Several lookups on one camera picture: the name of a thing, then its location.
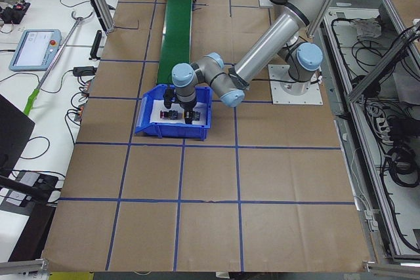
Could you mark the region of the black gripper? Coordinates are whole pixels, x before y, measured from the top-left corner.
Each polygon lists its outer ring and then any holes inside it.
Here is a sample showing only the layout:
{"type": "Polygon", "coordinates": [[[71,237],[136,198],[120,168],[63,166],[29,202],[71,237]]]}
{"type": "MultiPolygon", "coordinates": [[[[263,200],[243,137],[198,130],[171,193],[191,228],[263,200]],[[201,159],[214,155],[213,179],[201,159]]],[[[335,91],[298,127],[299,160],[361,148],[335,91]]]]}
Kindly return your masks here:
{"type": "Polygon", "coordinates": [[[176,87],[167,85],[163,93],[163,104],[169,110],[172,104],[178,104],[183,110],[183,117],[186,124],[192,124],[192,112],[194,110],[194,92],[189,96],[178,93],[176,87]]]}

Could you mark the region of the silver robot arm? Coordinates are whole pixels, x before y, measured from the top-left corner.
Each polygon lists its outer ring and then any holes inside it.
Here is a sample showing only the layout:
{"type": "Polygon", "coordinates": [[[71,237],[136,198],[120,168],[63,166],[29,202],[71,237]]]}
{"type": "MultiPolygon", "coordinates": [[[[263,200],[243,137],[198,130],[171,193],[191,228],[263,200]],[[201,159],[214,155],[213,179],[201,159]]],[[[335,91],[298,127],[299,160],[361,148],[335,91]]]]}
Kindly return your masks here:
{"type": "Polygon", "coordinates": [[[324,0],[270,0],[279,8],[275,22],[252,46],[250,51],[232,68],[224,71],[219,54],[212,52],[196,62],[180,63],[171,70],[172,87],[163,94],[167,109],[179,104],[184,120],[192,122],[197,104],[196,85],[205,83],[228,107],[238,106],[245,90],[257,74],[280,53],[288,43],[297,44],[299,30],[307,27],[321,11],[324,0]]]}

